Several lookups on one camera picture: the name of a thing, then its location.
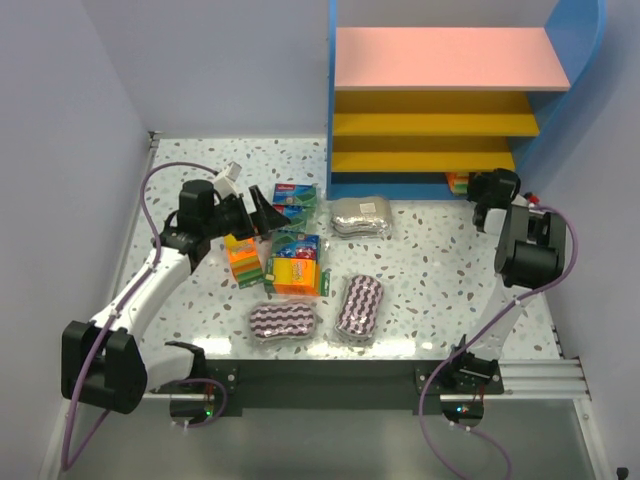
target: black metal frame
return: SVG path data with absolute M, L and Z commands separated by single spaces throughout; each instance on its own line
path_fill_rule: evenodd
M 424 381 L 441 360 L 208 360 L 211 378 L 222 383 L 229 402 L 224 415 L 241 416 L 245 408 L 308 410 L 408 410 L 416 413 Z M 498 381 L 485 394 L 502 394 Z M 157 393 L 204 393 L 204 387 L 167 385 Z M 475 388 L 451 389 L 436 381 L 430 387 L 425 413 L 440 414 L 440 395 L 470 394 Z M 222 396 L 216 395 L 215 404 Z M 172 411 L 202 405 L 173 400 Z

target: white wall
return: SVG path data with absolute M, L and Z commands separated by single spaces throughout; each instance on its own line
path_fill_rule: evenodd
M 324 135 L 327 0 L 83 0 L 147 130 Z M 338 0 L 340 25 L 542 26 L 556 0 Z
M 32 480 L 60 336 L 104 301 L 147 149 L 77 0 L 0 7 L 0 478 Z
M 602 50 L 525 185 L 576 223 L 580 258 L 550 302 L 580 355 L 613 466 L 640 475 L 640 3 L 609 0 Z
M 557 0 L 337 0 L 345 27 L 541 27 Z

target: green sponge package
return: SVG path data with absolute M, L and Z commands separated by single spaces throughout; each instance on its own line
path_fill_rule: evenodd
M 316 208 L 318 205 L 318 189 L 315 185 L 276 183 L 273 204 Z
M 274 205 L 277 211 L 291 220 L 291 223 L 280 230 L 288 232 L 305 233 L 311 227 L 314 219 L 315 209 L 299 207 L 297 205 Z

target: yellow shelf board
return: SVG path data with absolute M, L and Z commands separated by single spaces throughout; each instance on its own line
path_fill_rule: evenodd
M 509 152 L 506 137 L 334 136 L 334 152 Z
M 487 172 L 515 170 L 509 151 L 480 152 L 334 152 L 331 170 L 336 173 Z
M 521 136 L 540 133 L 533 114 L 337 113 L 334 136 Z
M 335 113 L 532 113 L 524 92 L 336 91 Z

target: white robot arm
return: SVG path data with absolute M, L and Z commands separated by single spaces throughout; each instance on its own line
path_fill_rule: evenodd
M 152 356 L 142 358 L 138 344 L 165 300 L 209 253 L 212 239 L 228 234 L 237 239 L 265 235 L 289 223 L 255 186 L 249 190 L 256 211 L 247 213 L 234 184 L 239 170 L 237 164 L 231 164 L 213 183 L 185 182 L 179 208 L 169 215 L 159 235 L 159 255 L 153 249 L 122 292 L 89 322 L 73 321 L 67 326 L 62 335 L 61 389 L 65 398 L 71 398 L 79 382 L 80 402 L 130 413 L 146 391 L 206 376 L 201 348 L 167 342 Z M 171 225 L 174 218 L 176 226 Z M 100 353 L 90 359 L 89 371 L 82 378 L 82 366 L 107 325 Z

